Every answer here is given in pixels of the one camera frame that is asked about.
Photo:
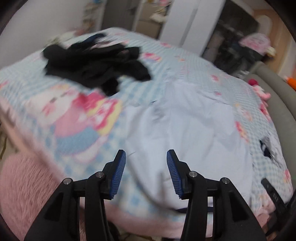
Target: checkered blanket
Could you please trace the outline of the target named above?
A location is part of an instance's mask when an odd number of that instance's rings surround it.
[[[277,141],[278,137],[267,110],[251,86],[184,49],[119,28],[110,28],[103,32],[112,38],[111,44],[141,46],[140,61],[148,67],[152,80],[137,82],[122,76],[119,79],[120,92],[104,98],[97,90],[89,90],[66,79],[45,76],[43,69],[46,60],[42,58],[41,50],[0,70],[1,108],[15,122],[32,148],[43,154],[59,181],[64,177],[74,180],[88,178],[102,170],[107,162],[114,159],[118,149],[123,148],[124,104],[133,102],[146,105],[159,100],[164,94],[165,80],[179,79],[195,83],[201,89],[214,92],[232,104],[236,127],[249,145],[253,158],[254,179],[250,207],[255,215],[270,213],[274,209],[261,185],[262,178],[266,177],[271,182],[285,202],[291,198],[291,177],[285,163],[279,165],[262,154],[259,140],[268,134],[273,135]],[[69,46],[89,36],[91,35],[87,34],[71,39],[64,45]],[[69,119],[65,115],[61,117],[59,113],[51,116],[55,107],[48,103],[52,99],[58,103],[59,97],[67,96],[68,102],[61,103],[65,103],[62,106],[67,106],[68,109],[60,108],[60,111],[71,117],[77,113],[76,110],[81,111],[81,95],[84,99],[94,100],[96,105],[91,109],[82,108],[84,115],[79,116],[76,121],[81,121],[83,127],[77,122],[71,123],[72,128],[65,133],[57,123],[62,126]],[[110,110],[112,104],[117,106],[112,109],[116,111],[110,116],[106,110]],[[46,118],[38,115],[42,112],[47,114]],[[96,124],[102,118],[107,120],[106,126]],[[91,158],[84,159],[90,153]],[[143,235],[180,237],[185,218],[184,214],[163,209],[150,201],[133,178],[128,164],[118,194],[106,203],[106,210],[108,218],[114,223],[130,232]],[[210,229],[211,222],[208,221],[208,236]]]

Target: silver bolt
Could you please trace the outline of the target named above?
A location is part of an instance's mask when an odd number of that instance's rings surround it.
[[[191,172],[189,172],[189,176],[190,177],[197,177],[197,172],[191,171]]]
[[[221,181],[222,181],[223,183],[225,183],[225,184],[230,183],[230,180],[229,180],[227,177],[223,177],[223,178],[221,179]]]
[[[63,183],[66,184],[66,185],[70,184],[71,182],[72,182],[71,178],[65,178],[63,180]]]
[[[103,172],[97,172],[96,173],[96,177],[98,177],[98,178],[101,178],[103,176],[104,176],[104,173]]]

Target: pink stuffed toy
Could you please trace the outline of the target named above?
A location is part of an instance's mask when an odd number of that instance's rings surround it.
[[[258,85],[258,82],[255,79],[250,79],[248,83],[249,83],[249,85],[251,85],[253,87],[253,90],[260,97],[260,99],[262,100],[264,105],[266,107],[268,107],[268,104],[266,102],[271,98],[271,94],[270,93],[265,93],[264,89],[262,89]]]

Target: white wardrobe door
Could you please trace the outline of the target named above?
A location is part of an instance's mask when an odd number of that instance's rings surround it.
[[[202,55],[224,4],[225,0],[201,0],[182,48]]]
[[[181,47],[180,43],[194,9],[201,0],[174,0],[167,23],[160,35],[162,42]]]

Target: pink plush stool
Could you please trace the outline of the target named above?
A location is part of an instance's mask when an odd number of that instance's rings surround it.
[[[18,153],[7,158],[0,173],[1,214],[20,241],[58,185],[36,156]],[[86,240],[82,220],[80,240]]]

